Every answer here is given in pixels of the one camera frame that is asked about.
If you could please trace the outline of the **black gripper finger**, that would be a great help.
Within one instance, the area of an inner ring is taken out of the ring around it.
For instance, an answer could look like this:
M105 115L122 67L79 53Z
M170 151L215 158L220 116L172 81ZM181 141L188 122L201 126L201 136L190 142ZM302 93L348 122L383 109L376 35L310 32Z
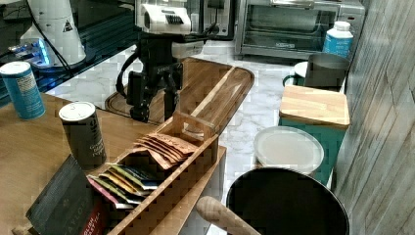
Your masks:
M133 119L147 122L150 116L150 105L157 91L154 89L144 89L143 91L132 91L130 101L132 108L130 115Z
M179 94L175 87L164 90L164 119L168 120L174 113L179 101Z

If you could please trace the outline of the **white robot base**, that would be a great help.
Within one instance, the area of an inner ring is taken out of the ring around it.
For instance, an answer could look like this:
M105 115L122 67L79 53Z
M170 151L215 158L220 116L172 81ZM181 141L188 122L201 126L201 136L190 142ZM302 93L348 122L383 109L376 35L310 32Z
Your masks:
M27 0L32 26L21 36L21 42L41 38L48 50L48 66L61 67L56 52L69 66L86 58L74 23L70 0Z

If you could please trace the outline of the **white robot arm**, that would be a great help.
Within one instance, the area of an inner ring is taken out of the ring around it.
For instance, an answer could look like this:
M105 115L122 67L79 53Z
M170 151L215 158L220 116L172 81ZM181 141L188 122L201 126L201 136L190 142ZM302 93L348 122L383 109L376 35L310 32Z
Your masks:
M164 117L170 118L182 89L183 65L180 62L199 52L208 34L193 33L191 19L185 8L186 0L136 0L135 23L139 40L134 53L121 71L139 60L141 71L130 71L128 83L122 83L123 73L117 76L116 91L126 99L132 118L146 122L150 105L159 91L164 92Z

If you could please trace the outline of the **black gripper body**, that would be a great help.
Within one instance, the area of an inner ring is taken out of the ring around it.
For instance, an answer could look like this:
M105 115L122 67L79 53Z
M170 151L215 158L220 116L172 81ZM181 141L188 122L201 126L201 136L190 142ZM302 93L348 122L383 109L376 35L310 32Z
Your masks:
M132 91L154 89L157 93L166 88L182 86L182 64L172 55L172 43L179 36L156 35L141 32L134 54L130 56L126 65L131 65L136 59L143 64L141 72L131 71L128 74L128 89L126 102L132 105L130 94Z

